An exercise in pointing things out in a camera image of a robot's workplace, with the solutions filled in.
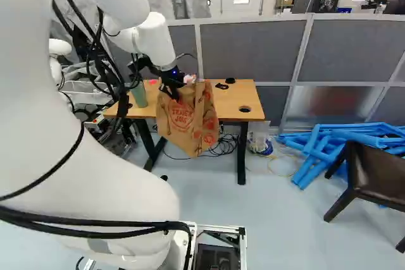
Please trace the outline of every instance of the trader joe's bag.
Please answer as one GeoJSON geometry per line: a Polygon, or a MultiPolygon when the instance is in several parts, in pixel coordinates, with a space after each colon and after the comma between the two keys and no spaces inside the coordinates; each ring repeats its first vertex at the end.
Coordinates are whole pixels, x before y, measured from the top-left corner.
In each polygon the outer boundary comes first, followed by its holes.
{"type": "Polygon", "coordinates": [[[159,92],[156,109],[158,133],[197,157],[218,141],[218,117],[210,82],[189,83],[177,89],[177,102],[159,92]]]}

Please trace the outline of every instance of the wooden desk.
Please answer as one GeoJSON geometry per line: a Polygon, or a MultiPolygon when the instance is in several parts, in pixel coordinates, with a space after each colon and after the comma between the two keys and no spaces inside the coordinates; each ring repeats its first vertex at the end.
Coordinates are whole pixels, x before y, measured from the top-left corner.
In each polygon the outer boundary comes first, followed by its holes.
{"type": "MultiPolygon", "coordinates": [[[[224,79],[211,79],[214,107],[220,121],[232,121],[240,125],[240,137],[237,149],[237,172],[238,184],[246,183],[245,176],[245,150],[247,140],[247,126],[249,121],[263,121],[265,114],[261,107],[258,92],[254,81],[251,79],[236,79],[236,82],[229,85],[227,90],[216,88],[215,85],[220,82],[225,84],[224,79]],[[249,107],[250,112],[244,113],[239,111],[241,107],[249,107]]],[[[132,93],[128,93],[129,103],[132,107],[128,110],[127,118],[134,120],[138,126],[140,136],[144,142],[145,148],[149,154],[149,160],[145,165],[145,169],[152,170],[157,157],[166,144],[166,140],[161,138],[157,146],[154,146],[149,128],[145,122],[145,118],[156,117],[156,103],[159,94],[159,80],[144,80],[146,90],[147,107],[139,108],[135,102],[132,93]]],[[[114,104],[103,113],[106,118],[116,117],[118,105],[114,104]]]]}
{"type": "MultiPolygon", "coordinates": [[[[263,121],[265,114],[260,104],[254,81],[251,79],[237,80],[229,85],[229,89],[221,90],[216,88],[218,82],[225,83],[224,79],[211,79],[214,106],[218,119],[221,121],[263,121]],[[251,111],[243,113],[239,111],[241,106],[249,106],[251,111]]],[[[139,108],[131,92],[128,93],[129,102],[133,105],[127,114],[127,118],[155,118],[156,103],[158,100],[160,81],[150,82],[144,80],[146,91],[147,107],[139,108]]],[[[103,113],[106,118],[114,118],[118,105],[114,104],[103,113]]]]}

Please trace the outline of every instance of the chair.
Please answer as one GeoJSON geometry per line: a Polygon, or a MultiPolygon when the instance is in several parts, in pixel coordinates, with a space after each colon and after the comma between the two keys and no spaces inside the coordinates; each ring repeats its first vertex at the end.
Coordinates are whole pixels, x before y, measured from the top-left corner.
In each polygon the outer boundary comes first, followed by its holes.
{"type": "MultiPolygon", "coordinates": [[[[323,220],[329,223],[355,198],[405,212],[405,159],[348,141],[329,167],[325,178],[331,178],[345,160],[347,190],[328,210],[323,220]]],[[[396,249],[401,253],[405,252],[405,237],[397,244],[396,249]]]]}

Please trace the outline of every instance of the black desk leg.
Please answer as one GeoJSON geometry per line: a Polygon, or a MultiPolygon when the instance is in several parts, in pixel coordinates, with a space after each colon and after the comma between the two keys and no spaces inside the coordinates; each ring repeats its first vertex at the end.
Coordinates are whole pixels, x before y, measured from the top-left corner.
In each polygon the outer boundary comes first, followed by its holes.
{"type": "Polygon", "coordinates": [[[238,185],[246,184],[246,171],[245,171],[245,153],[246,153],[246,141],[247,141],[247,121],[240,123],[240,136],[238,143],[238,158],[237,158],[237,174],[238,185]]]}
{"type": "Polygon", "coordinates": [[[154,148],[154,153],[155,153],[154,157],[149,157],[149,159],[145,163],[144,169],[146,171],[149,171],[149,172],[152,171],[154,163],[158,160],[159,154],[165,147],[166,143],[167,143],[167,139],[165,139],[164,137],[161,137],[159,139],[158,144],[154,148]]]}
{"type": "Polygon", "coordinates": [[[149,159],[147,160],[144,169],[147,171],[152,171],[154,163],[158,159],[160,151],[162,151],[167,140],[163,137],[159,139],[159,142],[154,146],[153,138],[149,127],[147,126],[146,120],[135,120],[135,124],[138,127],[139,135],[144,143],[145,149],[149,154],[149,159]]]}

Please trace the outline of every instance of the office cubicle partition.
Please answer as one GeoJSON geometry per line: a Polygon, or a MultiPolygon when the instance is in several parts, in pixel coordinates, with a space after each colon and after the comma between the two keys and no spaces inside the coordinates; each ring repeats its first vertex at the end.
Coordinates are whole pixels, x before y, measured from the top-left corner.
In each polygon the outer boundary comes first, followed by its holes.
{"type": "Polygon", "coordinates": [[[405,125],[405,17],[298,14],[169,21],[178,62],[203,78],[253,78],[271,126],[405,125]]]}

